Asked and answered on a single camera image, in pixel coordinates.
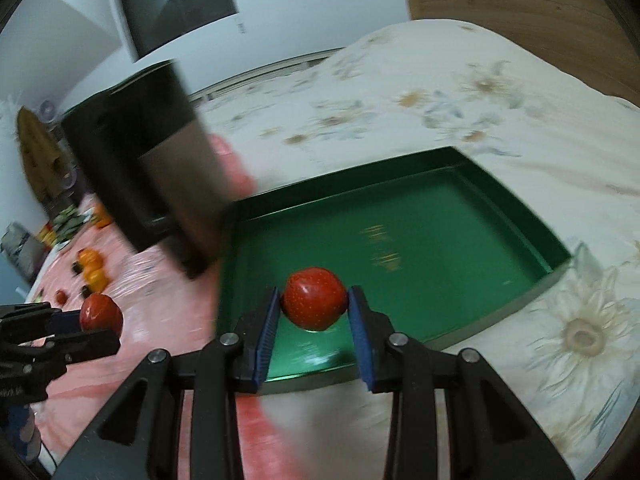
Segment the wooden headboard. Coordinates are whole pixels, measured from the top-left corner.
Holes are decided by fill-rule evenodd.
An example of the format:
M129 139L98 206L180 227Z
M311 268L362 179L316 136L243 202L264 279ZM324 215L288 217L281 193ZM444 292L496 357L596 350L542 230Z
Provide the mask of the wooden headboard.
M407 0L410 18L482 26L609 96L639 103L639 55L604 0Z

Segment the red apple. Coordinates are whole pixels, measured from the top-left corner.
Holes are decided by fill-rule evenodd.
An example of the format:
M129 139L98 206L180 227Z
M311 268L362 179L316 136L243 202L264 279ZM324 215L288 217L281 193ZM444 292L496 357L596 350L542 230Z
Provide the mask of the red apple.
M323 332L346 312L347 289L325 268L306 268L288 276L282 294L282 309L297 327Z
M82 330L111 330L120 336L124 316L110 296L94 292L82 303L79 324Z
M67 296L66 292L64 292L64 290L59 289L55 293L55 301L59 306L64 306L64 304L66 304L67 300L68 300L68 296Z

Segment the pink plastic sheet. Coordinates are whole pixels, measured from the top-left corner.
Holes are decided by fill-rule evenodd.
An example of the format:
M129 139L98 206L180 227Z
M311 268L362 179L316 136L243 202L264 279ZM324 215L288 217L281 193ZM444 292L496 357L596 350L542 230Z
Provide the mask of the pink plastic sheet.
M220 157L238 197L254 191L254 180L240 156L222 136L209 142ZM36 424L55 463L61 460L120 383L153 349L171 354L200 350L213 338L219 266L190 281L157 246L135 252L115 223L88 226L58 254L43 275L37 292L54 304L55 293L67 292L64 310L79 309L82 278L70 268L84 248L103 257L111 280L105 293L124 315L116 356L70 366L48 387L48 398L36 405ZM245 479L301 479L290 446L262 411L257 396L241 396L238 417Z

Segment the pile of green leaves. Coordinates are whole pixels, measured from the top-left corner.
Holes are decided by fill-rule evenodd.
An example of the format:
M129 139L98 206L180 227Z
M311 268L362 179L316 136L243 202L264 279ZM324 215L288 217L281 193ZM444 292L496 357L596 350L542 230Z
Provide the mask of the pile of green leaves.
M90 221L91 217L91 209L86 212L81 212L75 206L68 206L63 209L52 222L56 241L63 243L71 240Z

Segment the orange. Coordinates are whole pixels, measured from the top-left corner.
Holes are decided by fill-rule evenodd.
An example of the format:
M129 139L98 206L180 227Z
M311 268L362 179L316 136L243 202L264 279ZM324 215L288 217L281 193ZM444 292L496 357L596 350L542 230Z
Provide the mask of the orange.
M82 276L92 292L103 292L111 281L103 268L87 268Z
M104 258L102 254L93 248L82 248L77 253L78 263L85 268L102 268L104 266Z

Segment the green tray box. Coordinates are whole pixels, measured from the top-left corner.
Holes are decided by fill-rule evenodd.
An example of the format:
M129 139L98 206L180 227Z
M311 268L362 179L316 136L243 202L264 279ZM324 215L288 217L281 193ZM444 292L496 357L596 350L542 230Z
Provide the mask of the green tray box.
M296 271L359 286L398 332L442 350L523 309L570 254L504 184L454 148L331 172L235 203L216 327L235 328Z

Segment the floral bed quilt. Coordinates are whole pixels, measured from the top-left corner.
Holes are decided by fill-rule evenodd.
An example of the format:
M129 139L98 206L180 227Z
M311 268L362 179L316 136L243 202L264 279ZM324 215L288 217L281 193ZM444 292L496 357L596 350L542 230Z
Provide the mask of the floral bed quilt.
M218 330L293 272L477 349L578 479L639 433L639 110L470 23L385 27L198 108L256 186Z

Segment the olive hanging coat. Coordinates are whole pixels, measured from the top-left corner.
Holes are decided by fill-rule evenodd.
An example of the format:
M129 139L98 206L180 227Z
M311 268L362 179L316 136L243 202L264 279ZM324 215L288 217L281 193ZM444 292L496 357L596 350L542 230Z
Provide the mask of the olive hanging coat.
M39 203L47 205L62 192L65 157L39 118L25 107L17 113L16 128L24 174Z

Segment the small white fan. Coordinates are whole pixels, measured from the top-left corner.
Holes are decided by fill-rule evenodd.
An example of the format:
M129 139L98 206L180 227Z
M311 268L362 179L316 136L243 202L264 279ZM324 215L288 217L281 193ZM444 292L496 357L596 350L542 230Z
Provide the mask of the small white fan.
M58 117L58 109L55 106L55 102L49 99L43 100L38 107L38 117L46 124L54 122Z

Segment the grey bag with lettering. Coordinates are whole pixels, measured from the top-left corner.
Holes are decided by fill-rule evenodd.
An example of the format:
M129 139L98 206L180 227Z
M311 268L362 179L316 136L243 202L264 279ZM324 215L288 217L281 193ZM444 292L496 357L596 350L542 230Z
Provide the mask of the grey bag with lettering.
M29 285L35 283L49 253L43 242L17 222L11 222L6 228L1 237L1 250Z

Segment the orange rimmed white plate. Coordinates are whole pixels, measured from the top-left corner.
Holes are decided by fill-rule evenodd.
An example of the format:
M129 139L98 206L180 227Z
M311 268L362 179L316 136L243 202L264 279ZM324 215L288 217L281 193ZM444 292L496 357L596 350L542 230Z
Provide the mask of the orange rimmed white plate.
M101 203L97 203L93 207L91 221L97 229L104 229L112 224L114 219Z

